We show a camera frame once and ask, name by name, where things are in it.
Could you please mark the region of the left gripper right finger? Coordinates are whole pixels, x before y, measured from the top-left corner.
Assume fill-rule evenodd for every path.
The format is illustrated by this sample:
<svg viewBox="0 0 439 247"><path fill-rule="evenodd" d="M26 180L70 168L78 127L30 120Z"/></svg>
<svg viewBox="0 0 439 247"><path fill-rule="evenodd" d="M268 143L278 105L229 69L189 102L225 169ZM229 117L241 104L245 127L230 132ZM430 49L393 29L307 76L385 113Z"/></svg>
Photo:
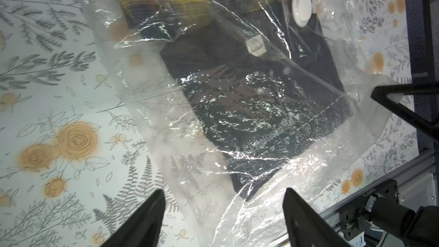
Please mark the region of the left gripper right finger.
<svg viewBox="0 0 439 247"><path fill-rule="evenodd" d="M286 189L282 208L292 247L349 247L294 189Z"/></svg>

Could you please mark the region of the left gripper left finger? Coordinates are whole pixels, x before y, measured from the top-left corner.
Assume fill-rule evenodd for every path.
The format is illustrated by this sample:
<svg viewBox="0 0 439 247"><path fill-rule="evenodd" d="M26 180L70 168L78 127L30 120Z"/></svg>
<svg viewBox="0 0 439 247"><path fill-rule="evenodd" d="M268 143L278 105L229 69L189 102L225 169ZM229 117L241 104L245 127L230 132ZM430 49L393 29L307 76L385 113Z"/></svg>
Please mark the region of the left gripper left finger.
<svg viewBox="0 0 439 247"><path fill-rule="evenodd" d="M157 247L165 208L165 193L156 190L102 247Z"/></svg>

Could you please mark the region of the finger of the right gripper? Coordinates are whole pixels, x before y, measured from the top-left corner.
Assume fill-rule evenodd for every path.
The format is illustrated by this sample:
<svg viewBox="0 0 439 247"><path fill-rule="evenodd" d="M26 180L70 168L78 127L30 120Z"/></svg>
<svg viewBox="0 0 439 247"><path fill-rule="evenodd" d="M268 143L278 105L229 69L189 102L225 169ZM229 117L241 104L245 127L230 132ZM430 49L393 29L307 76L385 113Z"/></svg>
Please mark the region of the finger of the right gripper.
<svg viewBox="0 0 439 247"><path fill-rule="evenodd" d="M412 83L403 85L377 86L373 89L370 97L378 104L400 117L402 120L421 131L439 143L439 120L428 121L421 115L410 110L397 101L397 97L408 95L437 95L439 93L439 83Z"/></svg>

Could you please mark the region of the black tray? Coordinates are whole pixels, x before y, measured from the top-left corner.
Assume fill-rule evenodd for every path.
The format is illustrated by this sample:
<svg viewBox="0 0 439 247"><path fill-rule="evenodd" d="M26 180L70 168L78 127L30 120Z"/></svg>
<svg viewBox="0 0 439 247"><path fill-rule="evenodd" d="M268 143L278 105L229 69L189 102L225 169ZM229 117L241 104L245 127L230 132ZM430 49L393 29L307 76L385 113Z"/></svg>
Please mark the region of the black tray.
<svg viewBox="0 0 439 247"><path fill-rule="evenodd" d="M245 200L352 115L317 18L302 29L285 15L278 1L242 16L266 37L260 57L218 20L161 50Z"/></svg>

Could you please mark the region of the clear plastic vacuum bag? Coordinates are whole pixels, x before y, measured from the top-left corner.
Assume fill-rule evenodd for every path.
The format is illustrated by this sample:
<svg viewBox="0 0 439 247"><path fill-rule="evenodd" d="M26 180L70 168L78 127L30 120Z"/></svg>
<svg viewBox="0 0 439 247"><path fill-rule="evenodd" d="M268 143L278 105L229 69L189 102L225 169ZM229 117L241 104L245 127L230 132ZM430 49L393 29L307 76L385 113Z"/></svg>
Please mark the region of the clear plastic vacuum bag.
<svg viewBox="0 0 439 247"><path fill-rule="evenodd" d="M417 155L372 100L409 82L404 0L79 0L201 247L267 247Z"/></svg>

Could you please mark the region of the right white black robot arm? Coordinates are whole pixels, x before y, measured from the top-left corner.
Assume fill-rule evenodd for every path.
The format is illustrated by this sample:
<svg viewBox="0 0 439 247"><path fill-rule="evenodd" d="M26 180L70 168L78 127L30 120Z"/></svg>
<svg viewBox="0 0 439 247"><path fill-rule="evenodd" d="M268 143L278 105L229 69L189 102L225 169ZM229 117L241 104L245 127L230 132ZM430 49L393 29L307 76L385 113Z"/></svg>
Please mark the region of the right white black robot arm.
<svg viewBox="0 0 439 247"><path fill-rule="evenodd" d="M385 85L374 88L371 99L402 120L439 143L439 120L429 121L396 102L391 95L437 95L439 83ZM437 247L439 245L439 207L419 207L418 211L397 201L372 194L365 203L368 220L400 239L406 247Z"/></svg>

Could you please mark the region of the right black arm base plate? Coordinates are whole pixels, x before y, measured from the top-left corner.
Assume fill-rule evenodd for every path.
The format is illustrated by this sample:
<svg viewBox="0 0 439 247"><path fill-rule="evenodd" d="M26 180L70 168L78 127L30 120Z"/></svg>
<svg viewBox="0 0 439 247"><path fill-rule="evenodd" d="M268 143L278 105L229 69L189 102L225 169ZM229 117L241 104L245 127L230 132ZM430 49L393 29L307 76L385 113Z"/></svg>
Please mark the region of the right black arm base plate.
<svg viewBox="0 0 439 247"><path fill-rule="evenodd" d="M385 198L398 204L398 189L397 181L388 179L360 192L347 204L343 205L338 211L340 231L343 234L343 238L346 241L353 240L361 232L364 232L370 227L368 223L368 221L370 221L369 211L365 209L370 196Z"/></svg>

